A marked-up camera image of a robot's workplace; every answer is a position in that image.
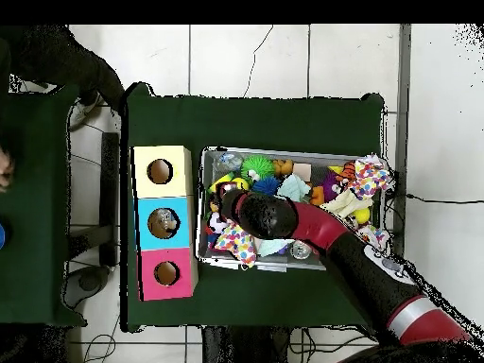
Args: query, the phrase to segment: person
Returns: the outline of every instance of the person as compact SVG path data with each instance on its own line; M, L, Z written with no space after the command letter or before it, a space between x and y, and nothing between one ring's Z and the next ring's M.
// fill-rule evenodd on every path
M125 92L110 65L81 46L67 26L0 26L0 66L2 101L9 90L10 74L26 81L77 85L79 97L70 114L71 129L103 99L119 112ZM9 186L13 167L13 160L0 145L0 190Z

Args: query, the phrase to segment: blue toy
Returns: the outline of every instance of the blue toy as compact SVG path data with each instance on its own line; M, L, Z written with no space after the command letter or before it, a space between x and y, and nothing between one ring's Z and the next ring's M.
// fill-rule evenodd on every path
M5 246L7 242L7 233L5 232L5 228L2 224L0 224L0 250Z
M256 181L254 183L252 191L272 196L277 193L279 184L279 180L275 177L265 177L261 181Z

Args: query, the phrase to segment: beige box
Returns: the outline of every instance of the beige box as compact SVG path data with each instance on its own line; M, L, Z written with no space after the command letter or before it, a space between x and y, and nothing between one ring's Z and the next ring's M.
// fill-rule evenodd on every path
M188 149L161 146L133 150L138 199L193 195L192 157Z

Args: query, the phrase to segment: blue box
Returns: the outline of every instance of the blue box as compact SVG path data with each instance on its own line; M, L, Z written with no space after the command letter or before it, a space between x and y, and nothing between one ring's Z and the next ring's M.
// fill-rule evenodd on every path
M138 199L138 217L141 251L188 248L193 242L193 223L190 207L192 197ZM170 209L180 222L175 234L167 239L154 236L148 227L149 215L156 209Z

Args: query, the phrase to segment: polka dot fabric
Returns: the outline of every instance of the polka dot fabric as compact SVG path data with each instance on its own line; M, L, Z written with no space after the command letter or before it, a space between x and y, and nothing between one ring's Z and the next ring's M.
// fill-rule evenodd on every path
M357 160L354 163L356 180L348 185L359 199L370 199L378 189L387 189L389 173L381 164L365 163Z
M237 260L250 268L255 264L256 254L253 238L234 222L218 238L215 249L229 251Z

